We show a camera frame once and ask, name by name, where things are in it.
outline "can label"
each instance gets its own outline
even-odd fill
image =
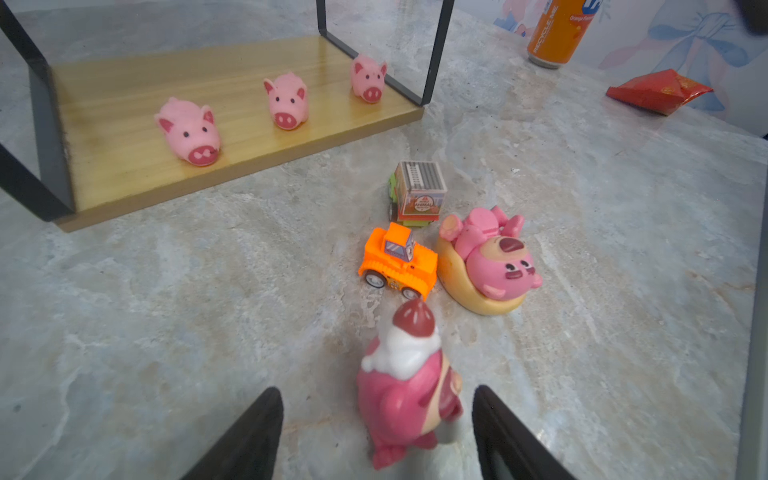
[[[528,44],[528,53],[564,64],[571,60],[602,0],[550,0]]]

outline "toy bulldozer wheel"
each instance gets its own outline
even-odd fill
[[[366,282],[368,282],[370,286],[373,286],[375,288],[382,288],[383,286],[386,285],[386,278],[384,278],[384,276],[381,273],[375,270],[366,270],[366,274],[364,275],[364,277],[366,279]]]
[[[397,223],[397,202],[389,204],[389,221]]]
[[[408,300],[413,300],[413,299],[422,297],[421,293],[415,291],[413,288],[408,288],[408,287],[402,289],[402,295]]]

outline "toy truck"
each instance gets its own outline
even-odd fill
[[[440,220],[446,192],[437,163],[400,162],[389,177],[389,221],[406,227],[426,227]]]
[[[371,233],[358,275],[375,288],[389,285],[409,300],[426,300],[437,282],[437,253],[416,243],[408,227],[390,223]]]

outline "red packet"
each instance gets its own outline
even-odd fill
[[[712,88],[678,75],[675,70],[641,75],[605,94],[628,104],[669,115],[689,101],[714,91]]]

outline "pink pig figurine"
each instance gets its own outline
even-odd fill
[[[270,97],[270,114],[278,127],[293,130],[310,117],[306,85],[293,72],[280,75],[274,82],[264,78],[264,88]]]
[[[386,62],[379,65],[370,57],[363,54],[357,55],[357,58],[352,60],[349,75],[352,79],[352,91],[355,92],[355,95],[370,104],[375,104],[382,99]]]
[[[475,208],[464,222],[456,215],[446,217],[440,237],[452,242],[480,293],[512,300],[543,284],[528,248],[518,239],[524,222],[522,215],[508,219],[498,207]]]
[[[200,108],[171,97],[154,120],[177,157],[196,167],[206,167],[218,159],[221,138],[208,105]]]
[[[392,321],[379,321],[378,331],[357,373],[358,407],[376,448],[376,470],[402,460],[410,445],[435,448],[440,422],[464,412],[462,377],[451,369],[423,300],[403,303]]]

